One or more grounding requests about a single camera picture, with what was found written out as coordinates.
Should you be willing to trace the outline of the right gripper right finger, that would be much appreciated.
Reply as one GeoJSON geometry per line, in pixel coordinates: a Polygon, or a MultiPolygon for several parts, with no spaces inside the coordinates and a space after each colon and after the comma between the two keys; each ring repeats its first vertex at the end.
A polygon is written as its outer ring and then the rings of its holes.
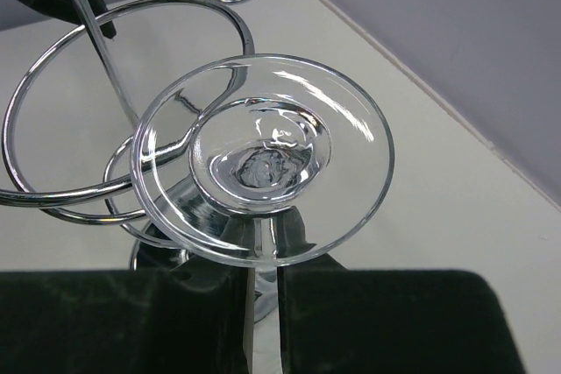
{"type": "Polygon", "coordinates": [[[328,254],[277,271],[286,373],[522,373],[477,273],[349,270],[328,254]]]}

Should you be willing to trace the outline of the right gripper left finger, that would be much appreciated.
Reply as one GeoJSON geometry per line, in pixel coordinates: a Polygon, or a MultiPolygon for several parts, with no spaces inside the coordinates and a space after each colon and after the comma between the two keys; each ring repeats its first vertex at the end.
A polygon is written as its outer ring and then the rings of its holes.
{"type": "Polygon", "coordinates": [[[249,272],[191,257],[174,269],[3,272],[4,373],[247,373],[249,272]]]}

